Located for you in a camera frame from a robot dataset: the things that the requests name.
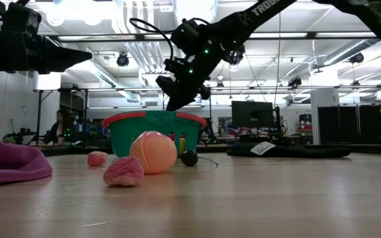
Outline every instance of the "basket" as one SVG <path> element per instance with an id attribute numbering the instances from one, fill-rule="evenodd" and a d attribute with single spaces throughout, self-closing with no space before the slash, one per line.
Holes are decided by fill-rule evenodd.
<path id="1" fill-rule="evenodd" d="M 110 129 L 112 150 L 118 157 L 129 155 L 135 139 L 146 131 L 157 131 L 166 136 L 175 135 L 177 152 L 180 151 L 180 135 L 186 137 L 185 150 L 195 150 L 198 132 L 206 126 L 206 120 L 189 113 L 168 111 L 139 111 L 116 114 L 103 120 L 103 127 Z"/>

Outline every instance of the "table surface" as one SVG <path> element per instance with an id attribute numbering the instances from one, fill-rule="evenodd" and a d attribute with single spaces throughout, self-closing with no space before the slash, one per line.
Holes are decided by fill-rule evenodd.
<path id="1" fill-rule="evenodd" d="M 220 166 L 178 161 L 135 188 L 50 157 L 53 177 L 0 186 L 0 237 L 381 237 L 381 155 L 201 156 Z"/>

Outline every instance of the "black monitor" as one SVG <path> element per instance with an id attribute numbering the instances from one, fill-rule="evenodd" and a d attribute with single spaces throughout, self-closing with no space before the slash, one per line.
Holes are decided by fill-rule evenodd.
<path id="1" fill-rule="evenodd" d="M 234 128 L 273 128 L 274 120 L 271 102 L 232 101 Z"/>

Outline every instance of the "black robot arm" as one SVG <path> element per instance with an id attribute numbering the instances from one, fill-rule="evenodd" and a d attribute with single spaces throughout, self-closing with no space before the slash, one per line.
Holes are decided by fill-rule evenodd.
<path id="1" fill-rule="evenodd" d="M 167 110 L 177 110 L 191 103 L 200 93 L 210 97 L 210 90 L 203 82 L 221 60 L 232 62 L 231 56 L 244 52 L 243 43 L 255 30 L 296 0 L 261 0 L 247 10 L 233 13 L 213 24 L 197 24 L 197 20 L 183 20 L 171 35 L 171 41 L 187 56 L 165 60 L 165 69 L 174 74 L 160 76 L 157 84 L 170 96 Z M 316 0 L 331 4 L 340 11 L 356 15 L 381 39 L 381 0 L 362 4 L 341 0 Z"/>

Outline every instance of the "woman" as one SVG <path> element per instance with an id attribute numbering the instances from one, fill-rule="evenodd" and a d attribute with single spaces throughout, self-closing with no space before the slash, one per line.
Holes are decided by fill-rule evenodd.
<path id="1" fill-rule="evenodd" d="M 54 145 L 64 145 L 64 136 L 69 138 L 73 136 L 73 122 L 70 113 L 66 109 L 59 109 L 57 111 L 57 122 L 52 126 L 45 143 L 52 141 Z"/>

